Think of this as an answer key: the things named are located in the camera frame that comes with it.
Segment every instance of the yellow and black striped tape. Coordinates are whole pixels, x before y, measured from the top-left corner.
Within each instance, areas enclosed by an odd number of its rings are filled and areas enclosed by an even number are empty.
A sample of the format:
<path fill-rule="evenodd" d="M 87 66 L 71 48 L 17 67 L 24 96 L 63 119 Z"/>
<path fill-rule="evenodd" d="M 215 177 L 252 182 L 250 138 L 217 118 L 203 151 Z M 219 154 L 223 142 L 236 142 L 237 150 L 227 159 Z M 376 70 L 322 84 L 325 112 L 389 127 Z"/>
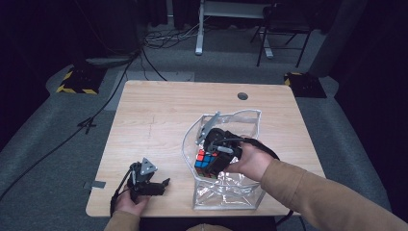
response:
<path fill-rule="evenodd" d="M 60 86 L 57 88 L 57 92 L 88 93 L 88 94 L 97 94 L 99 92 L 98 89 L 81 88 L 81 87 L 75 87 L 75 86 L 69 87 L 67 82 L 71 81 L 72 72 L 73 72 L 73 69 L 70 69 L 68 73 L 65 74 L 63 81 L 61 82 Z"/>

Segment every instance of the person's left hand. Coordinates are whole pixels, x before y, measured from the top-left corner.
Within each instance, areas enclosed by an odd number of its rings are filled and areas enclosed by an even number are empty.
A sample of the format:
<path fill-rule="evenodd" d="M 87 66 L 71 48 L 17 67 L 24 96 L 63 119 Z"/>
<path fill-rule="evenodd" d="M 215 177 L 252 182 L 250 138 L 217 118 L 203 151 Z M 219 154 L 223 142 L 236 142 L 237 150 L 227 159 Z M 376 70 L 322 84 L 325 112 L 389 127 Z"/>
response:
<path fill-rule="evenodd" d="M 117 198 L 115 211 L 128 212 L 140 217 L 151 195 L 139 195 L 137 201 L 134 202 L 130 197 L 128 187 L 125 186 L 123 190 L 124 192 Z"/>

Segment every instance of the human hand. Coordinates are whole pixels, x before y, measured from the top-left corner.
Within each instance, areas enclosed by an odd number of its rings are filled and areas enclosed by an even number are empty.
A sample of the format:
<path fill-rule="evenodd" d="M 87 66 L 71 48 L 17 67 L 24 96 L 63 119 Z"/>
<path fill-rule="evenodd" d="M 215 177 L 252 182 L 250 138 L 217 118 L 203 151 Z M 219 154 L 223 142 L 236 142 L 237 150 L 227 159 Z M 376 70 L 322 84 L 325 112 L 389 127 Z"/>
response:
<path fill-rule="evenodd" d="M 151 195 L 139 195 L 137 201 L 131 199 L 128 187 L 123 188 L 123 193 L 117 198 L 115 211 L 128 212 L 140 217 L 144 208 L 150 200 Z"/>
<path fill-rule="evenodd" d="M 260 182 L 265 170 L 274 159 L 266 152 L 247 142 L 241 142 L 241 159 L 230 164 L 224 171 L 241 173 L 254 181 Z"/>

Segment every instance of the gray carpet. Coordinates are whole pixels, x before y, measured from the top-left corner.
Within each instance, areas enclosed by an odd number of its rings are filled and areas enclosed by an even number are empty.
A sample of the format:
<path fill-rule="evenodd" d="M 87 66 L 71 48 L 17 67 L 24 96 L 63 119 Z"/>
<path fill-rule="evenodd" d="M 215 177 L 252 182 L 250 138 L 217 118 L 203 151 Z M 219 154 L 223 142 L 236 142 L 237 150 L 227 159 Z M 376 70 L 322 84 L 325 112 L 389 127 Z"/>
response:
<path fill-rule="evenodd" d="M 116 76 L 116 81 L 114 86 L 120 85 L 118 88 L 113 88 L 110 94 L 112 97 L 111 101 L 106 105 L 104 110 L 115 111 L 117 105 L 119 104 L 120 95 L 123 92 L 123 88 L 126 84 L 126 81 L 129 80 L 144 80 L 144 81 L 171 81 L 171 82 L 194 82 L 194 73 L 193 72 L 162 72 L 162 76 L 165 76 L 165 79 L 159 76 L 155 71 L 126 71 L 123 76 L 123 71 L 119 71 Z"/>
<path fill-rule="evenodd" d="M 312 34 L 299 68 L 294 67 L 298 51 L 283 50 L 276 51 L 271 60 L 263 57 L 261 66 L 256 67 L 260 42 L 249 43 L 253 33 L 254 30 L 211 31 L 205 35 L 204 53 L 200 57 L 194 55 L 194 38 L 168 49 L 145 48 L 145 51 L 165 77 L 168 73 L 183 72 L 193 73 L 195 82 L 282 85 L 286 72 L 308 70 L 324 40 L 319 33 Z M 129 73 L 143 71 L 138 61 L 140 58 L 129 67 Z M 144 63 L 146 71 L 152 72 Z M 108 100 L 117 76 L 124 70 L 124 66 L 109 69 L 97 95 L 56 93 L 69 68 L 50 77 L 47 88 L 51 96 L 1 152 L 0 192 L 73 134 L 79 122 L 93 116 Z M 333 98 L 337 83 L 330 77 L 320 81 L 328 95 L 326 99 L 296 98 L 296 102 L 327 178 L 390 209 L 364 148 Z M 83 184 L 96 175 L 114 116 L 115 111 L 102 110 L 94 121 L 96 127 L 87 135 L 82 130 L 22 178 L 0 202 L 0 230 L 102 230 L 108 218 L 86 215 L 89 192 L 83 189 Z M 301 225 L 298 218 L 291 218 L 278 230 L 301 230 Z M 308 224 L 307 230 L 315 229 Z"/>

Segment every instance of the chair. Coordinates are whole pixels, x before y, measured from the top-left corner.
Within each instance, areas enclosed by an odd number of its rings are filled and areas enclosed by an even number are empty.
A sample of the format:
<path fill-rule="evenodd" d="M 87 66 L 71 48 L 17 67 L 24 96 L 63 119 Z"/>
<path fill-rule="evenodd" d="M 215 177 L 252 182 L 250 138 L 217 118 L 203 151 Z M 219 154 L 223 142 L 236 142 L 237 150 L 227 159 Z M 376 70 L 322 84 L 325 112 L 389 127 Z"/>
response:
<path fill-rule="evenodd" d="M 285 43 L 285 46 L 275 46 L 270 48 L 301 50 L 296 63 L 296 67 L 299 67 L 310 34 L 314 30 L 314 27 L 312 25 L 313 23 L 311 23 L 312 19 L 307 20 L 298 3 L 290 0 L 272 1 L 271 6 L 265 7 L 263 13 L 263 24 L 258 27 L 255 35 L 251 40 L 252 42 L 258 34 L 262 34 L 262 43 L 259 51 L 258 62 L 256 65 L 259 66 L 260 64 L 261 56 L 265 48 L 264 44 L 267 35 L 285 35 L 291 36 Z M 298 34 L 306 35 L 303 46 L 301 48 L 287 47 L 286 45 L 288 45 Z"/>

